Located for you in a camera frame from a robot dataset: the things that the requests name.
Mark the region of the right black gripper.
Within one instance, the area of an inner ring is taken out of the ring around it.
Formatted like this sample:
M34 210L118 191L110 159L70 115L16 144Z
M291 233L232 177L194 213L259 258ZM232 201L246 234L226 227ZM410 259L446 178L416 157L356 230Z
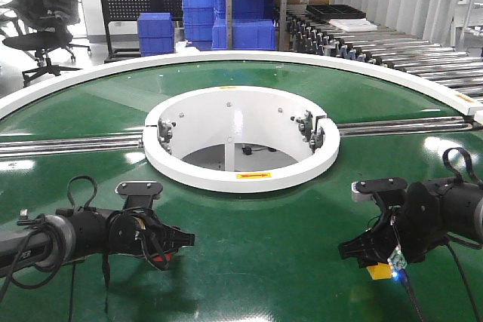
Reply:
M423 262L429 251L449 242L438 194L445 184L446 180L411 183L403 206L396 212L395 227L408 264Z

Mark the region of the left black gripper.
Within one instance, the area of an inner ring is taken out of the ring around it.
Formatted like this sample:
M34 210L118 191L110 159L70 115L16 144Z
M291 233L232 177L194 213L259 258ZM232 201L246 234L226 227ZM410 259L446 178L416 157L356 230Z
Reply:
M146 208L114 212L108 218L108 232L108 254L145 259L159 271L169 269L174 251L195 245L195 234L163 224Z

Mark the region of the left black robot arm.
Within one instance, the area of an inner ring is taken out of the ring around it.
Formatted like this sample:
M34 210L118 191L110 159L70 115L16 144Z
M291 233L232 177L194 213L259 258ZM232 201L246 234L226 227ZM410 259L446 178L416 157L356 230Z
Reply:
M166 225L151 209L61 208L20 222L25 228L1 233L1 276L35 267L55 268L94 254L126 255L168 269L172 256L195 244L193 233Z

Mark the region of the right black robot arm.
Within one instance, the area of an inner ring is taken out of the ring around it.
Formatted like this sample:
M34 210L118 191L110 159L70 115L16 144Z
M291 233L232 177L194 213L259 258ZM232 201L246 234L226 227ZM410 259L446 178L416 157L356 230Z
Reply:
M482 185L457 176L408 182L401 177L345 186L321 176L302 186L248 194L199 190L161 178L152 209L160 221L194 235L174 262L186 270L282 271L349 259L387 263L400 249L409 264L457 242L482 246Z

